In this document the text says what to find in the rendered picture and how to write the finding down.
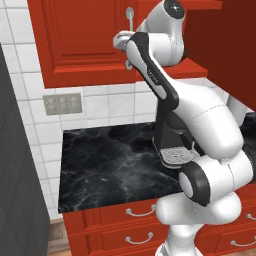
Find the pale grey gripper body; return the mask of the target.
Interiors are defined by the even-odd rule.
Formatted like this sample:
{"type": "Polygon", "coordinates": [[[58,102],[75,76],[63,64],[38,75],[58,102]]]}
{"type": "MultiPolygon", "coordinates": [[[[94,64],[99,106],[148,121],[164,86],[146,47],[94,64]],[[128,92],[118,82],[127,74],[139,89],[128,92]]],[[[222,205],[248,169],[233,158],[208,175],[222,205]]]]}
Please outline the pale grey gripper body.
{"type": "Polygon", "coordinates": [[[113,47],[115,49],[125,51],[128,40],[134,35],[134,31],[122,30],[113,38],[113,47]]]}

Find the dark red open cabinet door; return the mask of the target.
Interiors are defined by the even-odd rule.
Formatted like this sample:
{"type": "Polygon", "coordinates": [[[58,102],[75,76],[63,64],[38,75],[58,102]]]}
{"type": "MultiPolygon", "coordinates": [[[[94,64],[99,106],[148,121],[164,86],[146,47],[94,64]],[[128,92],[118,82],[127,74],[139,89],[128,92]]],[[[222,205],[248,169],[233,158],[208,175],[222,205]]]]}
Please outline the dark red open cabinet door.
{"type": "Polygon", "coordinates": [[[256,0],[222,0],[218,10],[186,13],[187,56],[208,79],[256,111],[256,0]]]}

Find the black coffee machine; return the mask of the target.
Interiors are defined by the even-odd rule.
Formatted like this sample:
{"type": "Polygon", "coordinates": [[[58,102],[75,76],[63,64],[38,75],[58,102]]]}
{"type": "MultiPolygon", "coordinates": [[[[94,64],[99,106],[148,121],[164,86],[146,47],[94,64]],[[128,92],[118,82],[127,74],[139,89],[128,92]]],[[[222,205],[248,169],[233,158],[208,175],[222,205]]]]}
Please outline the black coffee machine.
{"type": "Polygon", "coordinates": [[[166,168],[180,169],[204,155],[185,123],[158,101],[153,145],[166,168]]]}

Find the dark grey tall fridge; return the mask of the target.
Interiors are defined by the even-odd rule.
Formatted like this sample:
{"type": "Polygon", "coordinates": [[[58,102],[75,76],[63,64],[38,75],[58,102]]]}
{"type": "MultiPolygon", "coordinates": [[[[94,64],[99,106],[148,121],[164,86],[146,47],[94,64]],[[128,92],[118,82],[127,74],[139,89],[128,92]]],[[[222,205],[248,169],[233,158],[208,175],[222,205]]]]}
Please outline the dark grey tall fridge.
{"type": "Polygon", "coordinates": [[[47,256],[49,225],[0,45],[0,256],[47,256]]]}

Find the red shallow drawer front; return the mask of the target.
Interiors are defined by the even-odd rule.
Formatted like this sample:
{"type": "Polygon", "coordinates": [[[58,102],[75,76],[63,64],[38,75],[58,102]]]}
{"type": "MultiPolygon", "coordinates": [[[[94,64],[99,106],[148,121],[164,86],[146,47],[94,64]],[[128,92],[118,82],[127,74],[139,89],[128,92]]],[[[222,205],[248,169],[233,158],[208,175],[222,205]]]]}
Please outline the red shallow drawer front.
{"type": "Polygon", "coordinates": [[[124,204],[111,205],[100,208],[102,224],[113,224],[124,221],[138,220],[145,217],[132,217],[126,214],[126,209],[131,208],[136,214],[146,213],[151,210],[151,205],[156,204],[156,199],[136,201],[124,204]]]}
{"type": "Polygon", "coordinates": [[[240,224],[243,227],[254,227],[256,226],[256,221],[252,219],[248,219],[246,217],[247,214],[251,214],[254,218],[256,218],[256,201],[249,200],[242,202],[242,211],[240,215],[240,224]]]}

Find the red deep drawer front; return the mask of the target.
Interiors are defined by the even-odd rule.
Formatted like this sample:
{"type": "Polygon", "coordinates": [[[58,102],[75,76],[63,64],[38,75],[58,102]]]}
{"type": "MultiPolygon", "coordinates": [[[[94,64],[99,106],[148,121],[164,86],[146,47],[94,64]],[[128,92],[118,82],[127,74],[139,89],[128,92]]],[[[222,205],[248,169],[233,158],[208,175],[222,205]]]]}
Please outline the red deep drawer front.
{"type": "Polygon", "coordinates": [[[216,255],[230,254],[256,248],[256,245],[248,247],[236,247],[230,245],[230,241],[235,240],[239,244],[248,244],[256,240],[256,228],[244,230],[226,231],[220,234],[217,246],[214,250],[216,255]]]}
{"type": "Polygon", "coordinates": [[[163,241],[167,233],[168,227],[157,223],[104,231],[102,233],[103,249],[112,250],[148,245],[155,241],[163,241]]]}

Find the red wall cabinet door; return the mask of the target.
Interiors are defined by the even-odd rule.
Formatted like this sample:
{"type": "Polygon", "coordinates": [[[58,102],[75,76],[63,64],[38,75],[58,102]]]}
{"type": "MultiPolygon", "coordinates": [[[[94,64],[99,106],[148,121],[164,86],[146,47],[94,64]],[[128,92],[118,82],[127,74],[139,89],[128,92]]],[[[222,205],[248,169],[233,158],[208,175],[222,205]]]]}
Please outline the red wall cabinet door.
{"type": "Polygon", "coordinates": [[[113,37],[135,26],[138,0],[27,0],[44,87],[133,83],[113,37]]]}

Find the red wall cabinet carcass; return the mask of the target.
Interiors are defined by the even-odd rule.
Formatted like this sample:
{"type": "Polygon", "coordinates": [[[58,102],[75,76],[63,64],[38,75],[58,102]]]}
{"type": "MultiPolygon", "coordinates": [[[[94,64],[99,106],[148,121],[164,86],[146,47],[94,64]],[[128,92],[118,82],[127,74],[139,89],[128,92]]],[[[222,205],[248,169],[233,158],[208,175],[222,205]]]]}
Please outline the red wall cabinet carcass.
{"type": "MultiPolygon", "coordinates": [[[[178,0],[185,11],[191,10],[219,10],[222,0],[178,0]]],[[[160,0],[138,0],[137,23],[141,24],[150,11],[160,0]]],[[[175,79],[206,77],[208,70],[194,62],[189,57],[183,59],[176,66],[165,66],[164,70],[175,79]]]]}

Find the grey wall socket plate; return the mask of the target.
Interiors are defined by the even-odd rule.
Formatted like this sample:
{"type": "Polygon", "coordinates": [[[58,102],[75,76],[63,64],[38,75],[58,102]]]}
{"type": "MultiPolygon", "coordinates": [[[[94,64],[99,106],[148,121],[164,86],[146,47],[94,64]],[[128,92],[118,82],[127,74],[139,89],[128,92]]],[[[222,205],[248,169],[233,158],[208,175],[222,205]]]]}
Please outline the grey wall socket plate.
{"type": "Polygon", "coordinates": [[[44,95],[43,102],[48,116],[82,112],[80,93],[44,95]]]}

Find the red base cabinet frame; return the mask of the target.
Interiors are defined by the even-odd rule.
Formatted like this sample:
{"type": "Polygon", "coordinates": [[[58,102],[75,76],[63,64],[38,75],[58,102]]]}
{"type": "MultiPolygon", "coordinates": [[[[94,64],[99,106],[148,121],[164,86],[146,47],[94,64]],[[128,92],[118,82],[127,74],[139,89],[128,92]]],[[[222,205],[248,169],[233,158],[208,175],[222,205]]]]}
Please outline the red base cabinet frame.
{"type": "MultiPolygon", "coordinates": [[[[256,201],[256,181],[239,189],[237,194],[241,202],[249,200],[256,201]]],[[[139,245],[133,248],[103,249],[102,233],[104,231],[113,231],[120,228],[149,225],[152,223],[161,224],[157,220],[156,214],[151,217],[113,224],[101,223],[100,208],[65,213],[63,217],[72,256],[154,256],[158,246],[165,240],[155,241],[152,244],[139,245]]],[[[220,234],[226,231],[249,228],[256,228],[256,226],[243,227],[240,224],[240,217],[236,221],[226,225],[205,225],[197,233],[195,245],[204,256],[222,256],[214,253],[220,234]]]]}

